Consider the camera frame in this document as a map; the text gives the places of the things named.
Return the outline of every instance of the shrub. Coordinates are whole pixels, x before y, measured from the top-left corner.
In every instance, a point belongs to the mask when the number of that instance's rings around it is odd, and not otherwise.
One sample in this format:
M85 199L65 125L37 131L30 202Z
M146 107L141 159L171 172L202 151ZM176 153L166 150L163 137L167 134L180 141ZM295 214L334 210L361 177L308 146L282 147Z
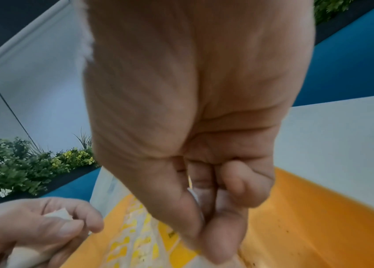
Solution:
M316 25L329 21L340 12L348 9L353 0L314 0Z
M0 140L0 198L12 193L37 195L59 174L81 167L96 165L90 147L53 154L42 150L33 154L29 141Z

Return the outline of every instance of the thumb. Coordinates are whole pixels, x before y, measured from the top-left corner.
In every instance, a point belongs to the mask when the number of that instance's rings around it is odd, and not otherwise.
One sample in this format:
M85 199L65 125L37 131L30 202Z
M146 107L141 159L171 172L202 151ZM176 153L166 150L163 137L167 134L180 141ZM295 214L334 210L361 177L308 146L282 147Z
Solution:
M84 227L82 220L64 220L32 213L21 221L23 224L11 233L14 241L24 244L66 243L79 235Z

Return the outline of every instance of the paper bag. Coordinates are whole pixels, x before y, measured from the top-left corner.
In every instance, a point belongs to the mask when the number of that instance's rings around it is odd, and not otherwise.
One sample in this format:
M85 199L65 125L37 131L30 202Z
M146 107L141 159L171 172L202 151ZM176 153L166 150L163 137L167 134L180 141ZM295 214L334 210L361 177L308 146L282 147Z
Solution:
M224 267L374 267L374 210L282 170L249 213L236 258ZM120 202L64 268L210 268L119 184Z

